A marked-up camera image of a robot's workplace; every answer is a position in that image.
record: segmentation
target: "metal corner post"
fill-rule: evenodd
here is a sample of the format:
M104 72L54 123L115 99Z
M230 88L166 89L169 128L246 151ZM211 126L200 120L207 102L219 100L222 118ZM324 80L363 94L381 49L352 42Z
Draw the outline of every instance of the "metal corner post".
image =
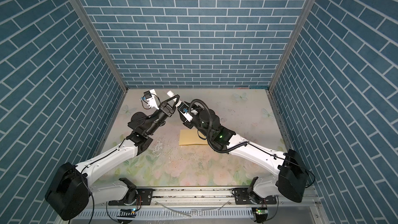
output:
M72 5L73 9L75 10L77 16L79 17L80 21L82 21L84 27L86 28L88 34L90 35L91 39L93 40L94 44L98 48L99 52L102 55L102 58L105 60L106 64L110 68L112 74L116 78L117 82L119 83L120 87L122 88L123 92L127 92L126 83L123 81L120 73L117 71L115 64L112 61L111 56L109 55L105 45L103 44L101 38L99 37L94 25L92 24L90 18L88 17L86 11L80 0L69 0L70 4Z
M315 0L306 0L305 1L305 4L301 10L301 14L300 14L300 16L296 22L296 25L292 31L289 42L287 43L285 50L283 51L281 60L278 64L278 66L276 67L274 76L272 77L271 82L269 84L268 90L270 92L272 92L273 89L275 88L276 82L278 81L279 76L281 75L281 72L283 70L283 67L285 66L287 59L289 58L289 55L292 52L292 49L297 41L297 38L299 37L301 29L303 28L304 23L305 23L308 15L310 14L312 6L314 5L314 2L315 2Z

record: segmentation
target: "blue tile wall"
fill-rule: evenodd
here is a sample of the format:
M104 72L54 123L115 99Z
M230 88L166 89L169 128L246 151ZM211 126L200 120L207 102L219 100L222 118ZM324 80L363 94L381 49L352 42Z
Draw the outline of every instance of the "blue tile wall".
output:
M53 223L55 170L93 155L122 91L67 0L0 12L0 223Z
M398 223L398 0L316 0L274 95L331 223Z
M125 82L266 87L305 0L81 0Z

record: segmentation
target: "floral tablecloth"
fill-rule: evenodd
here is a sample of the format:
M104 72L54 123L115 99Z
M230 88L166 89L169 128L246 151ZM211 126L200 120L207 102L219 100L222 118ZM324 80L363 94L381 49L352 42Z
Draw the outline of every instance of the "floral tablecloth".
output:
M120 143L131 129L131 116L144 110L140 97L145 89L130 89L117 115L103 151ZM286 151L265 90L255 89L172 89L182 101L203 100L220 117L221 124L264 147ZM157 89L161 100L168 89ZM241 157L219 154L207 145L179 146L182 125L179 114L166 120L152 136L149 148L119 164L96 183L127 177L137 186L226 186L249 185L253 177L269 175L265 169Z

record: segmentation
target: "yellow object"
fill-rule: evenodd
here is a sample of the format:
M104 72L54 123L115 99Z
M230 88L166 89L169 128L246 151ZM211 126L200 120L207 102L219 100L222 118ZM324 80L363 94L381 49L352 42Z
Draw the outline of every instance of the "yellow object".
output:
M186 145L192 145L192 144L207 144L206 140L202 140L198 137L198 130L197 129L184 129L180 131L180 142L179 145L181 146L186 146Z

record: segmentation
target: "robotic arm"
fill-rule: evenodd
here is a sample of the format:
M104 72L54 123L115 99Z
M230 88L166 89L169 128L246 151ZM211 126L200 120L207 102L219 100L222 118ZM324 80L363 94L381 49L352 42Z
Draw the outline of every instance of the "robotic arm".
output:
M248 189L252 201L259 203L267 196L281 193L292 201L301 202L308 174L295 151L284 153L250 142L223 127L220 118L203 101L196 99L187 103L171 91L167 94L170 98L161 102L155 90L144 92L142 105L145 102L156 111L150 116L143 112L133 114L128 123L133 130L129 136L96 157L76 165L65 163L57 170L45 199L63 220L72 219L94 203L123 201L126 205L132 204L137 196L137 187L127 178L98 186L92 184L118 164L144 152L153 140L149 136L176 110L183 124L190 129L197 128L214 151L243 157L271 172L268 177L253 179Z

